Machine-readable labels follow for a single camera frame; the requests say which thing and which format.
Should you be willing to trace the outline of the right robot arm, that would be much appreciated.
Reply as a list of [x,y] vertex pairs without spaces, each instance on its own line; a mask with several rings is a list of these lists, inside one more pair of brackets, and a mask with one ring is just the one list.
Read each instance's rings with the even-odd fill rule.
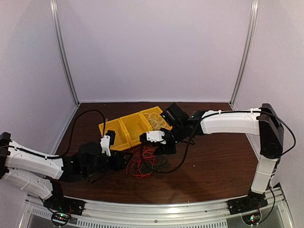
[[213,133],[244,133],[260,137],[260,158],[248,196],[243,204],[254,209],[263,199],[273,172],[283,155],[284,129],[270,104],[241,111],[195,111],[187,115],[177,104],[161,113],[172,127],[147,133],[158,154],[175,154],[176,144],[186,138]]

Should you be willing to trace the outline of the yellow three-compartment bin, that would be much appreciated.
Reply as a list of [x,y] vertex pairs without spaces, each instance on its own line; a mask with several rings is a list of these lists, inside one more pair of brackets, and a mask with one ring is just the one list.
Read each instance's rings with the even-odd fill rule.
[[106,124],[99,124],[99,130],[113,130],[116,133],[112,150],[125,151],[140,144],[140,135],[147,131],[156,131],[161,128],[171,130],[161,117],[162,109],[158,106],[145,109],[130,115],[110,120]]

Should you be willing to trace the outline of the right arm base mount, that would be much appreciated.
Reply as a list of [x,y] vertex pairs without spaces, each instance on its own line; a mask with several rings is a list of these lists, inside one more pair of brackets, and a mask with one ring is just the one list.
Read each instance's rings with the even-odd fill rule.
[[268,202],[265,196],[262,198],[245,196],[230,199],[227,204],[230,215],[240,214],[246,225],[254,226],[262,220],[261,209],[266,207]]

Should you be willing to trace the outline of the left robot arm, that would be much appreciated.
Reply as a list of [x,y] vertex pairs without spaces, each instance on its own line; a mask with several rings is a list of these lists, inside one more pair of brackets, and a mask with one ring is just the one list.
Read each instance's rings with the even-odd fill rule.
[[124,153],[111,150],[111,143],[110,136],[106,135],[100,143],[81,145],[72,156],[50,155],[24,147],[13,141],[10,133],[3,132],[0,135],[0,178],[49,200],[58,211],[64,211],[68,200],[63,197],[57,181],[89,181],[96,174],[126,168]]

